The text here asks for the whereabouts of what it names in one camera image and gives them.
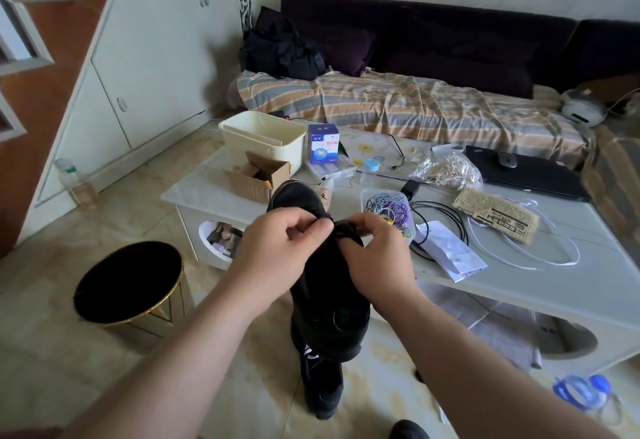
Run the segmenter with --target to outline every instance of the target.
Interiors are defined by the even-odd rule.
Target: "yellow flower print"
[[[369,145],[368,143],[359,143],[358,151],[362,152],[362,154],[365,154],[366,152],[372,152],[373,146]]]

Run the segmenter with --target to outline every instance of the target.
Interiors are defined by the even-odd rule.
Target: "blue cap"
[[[375,159],[367,159],[364,161],[362,168],[367,172],[376,172],[380,169],[380,162]]]
[[[589,377],[589,382],[591,386],[594,387],[597,391],[602,392],[603,394],[609,395],[613,392],[613,387],[611,386],[609,380],[607,380],[603,375],[591,375]]]

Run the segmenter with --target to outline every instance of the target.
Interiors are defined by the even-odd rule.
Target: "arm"
[[[75,419],[63,437],[196,437],[247,327],[300,277],[332,229],[331,220],[316,221],[299,208],[260,216],[244,232],[224,279],[180,330]]]
[[[373,213],[350,218],[373,234],[340,249],[357,289],[387,319],[461,438],[613,438],[599,423],[517,370],[418,287],[404,237]]]

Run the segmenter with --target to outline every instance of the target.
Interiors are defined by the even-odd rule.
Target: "laptop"
[[[467,158],[480,170],[486,183],[523,188],[549,196],[591,202],[580,182],[580,174],[563,163],[532,156],[515,156],[515,167],[499,162],[499,152],[468,145]]]

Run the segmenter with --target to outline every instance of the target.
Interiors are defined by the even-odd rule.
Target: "striped fabric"
[[[625,136],[624,124],[608,120],[594,129],[595,161],[582,171],[593,206],[640,267],[640,138]]]
[[[237,82],[249,110],[284,110],[290,118],[437,143],[477,145],[560,160],[569,168],[588,156],[588,141],[553,111],[555,90],[536,87],[534,100],[482,93],[443,81],[366,72],[329,72],[313,81],[274,79],[245,71]]]

